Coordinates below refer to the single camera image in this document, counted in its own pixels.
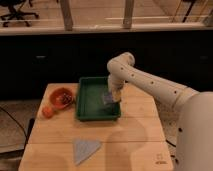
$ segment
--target orange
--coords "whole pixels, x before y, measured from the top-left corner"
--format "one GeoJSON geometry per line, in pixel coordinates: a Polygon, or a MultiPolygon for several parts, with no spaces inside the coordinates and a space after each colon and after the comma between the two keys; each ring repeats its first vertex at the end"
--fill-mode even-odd
{"type": "Polygon", "coordinates": [[[50,106],[44,106],[42,108],[42,114],[45,118],[51,118],[54,115],[54,111],[50,106]]]}

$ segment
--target chair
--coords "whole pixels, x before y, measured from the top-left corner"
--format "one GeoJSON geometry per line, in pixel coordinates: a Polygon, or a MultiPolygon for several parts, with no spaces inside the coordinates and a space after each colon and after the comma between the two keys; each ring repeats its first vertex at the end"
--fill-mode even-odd
{"type": "Polygon", "coordinates": [[[22,12],[21,8],[23,7],[26,0],[0,0],[0,6],[8,7],[9,14],[0,16],[3,22],[3,27],[8,27],[9,20],[16,18],[17,20],[22,20],[25,22],[26,26],[30,24],[24,19],[25,15],[34,15],[35,18],[39,18],[39,15],[34,12],[22,12]],[[21,4],[21,6],[16,10],[15,5],[21,4]]]}

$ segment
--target glass wall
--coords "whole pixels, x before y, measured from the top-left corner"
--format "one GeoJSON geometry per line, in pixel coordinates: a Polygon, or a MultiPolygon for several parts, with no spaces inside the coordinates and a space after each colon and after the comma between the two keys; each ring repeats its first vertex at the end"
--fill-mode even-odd
{"type": "Polygon", "coordinates": [[[213,25],[212,0],[18,1],[0,0],[0,32],[131,31],[163,26],[184,28],[189,24],[192,28],[209,29],[213,25]]]}

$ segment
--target black cable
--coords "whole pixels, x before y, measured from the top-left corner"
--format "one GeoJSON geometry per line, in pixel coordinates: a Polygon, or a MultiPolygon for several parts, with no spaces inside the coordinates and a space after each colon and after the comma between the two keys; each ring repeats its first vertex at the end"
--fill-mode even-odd
{"type": "Polygon", "coordinates": [[[171,143],[169,140],[166,140],[166,142],[167,142],[168,144],[170,144],[172,147],[176,147],[176,145],[173,144],[173,143],[171,143]]]}
{"type": "Polygon", "coordinates": [[[23,131],[24,133],[24,136],[25,136],[25,143],[24,143],[24,146],[26,145],[26,142],[27,142],[27,134],[23,128],[23,126],[8,112],[6,111],[3,107],[0,106],[0,109],[5,112],[20,128],[21,130],[23,131]]]}

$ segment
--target wall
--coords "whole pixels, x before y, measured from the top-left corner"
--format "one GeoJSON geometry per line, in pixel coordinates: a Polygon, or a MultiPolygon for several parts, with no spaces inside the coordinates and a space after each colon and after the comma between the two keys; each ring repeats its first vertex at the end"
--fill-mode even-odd
{"type": "Polygon", "coordinates": [[[198,90],[213,90],[212,31],[0,37],[0,99],[41,98],[50,82],[106,76],[107,61],[125,51],[136,68],[198,90]]]}

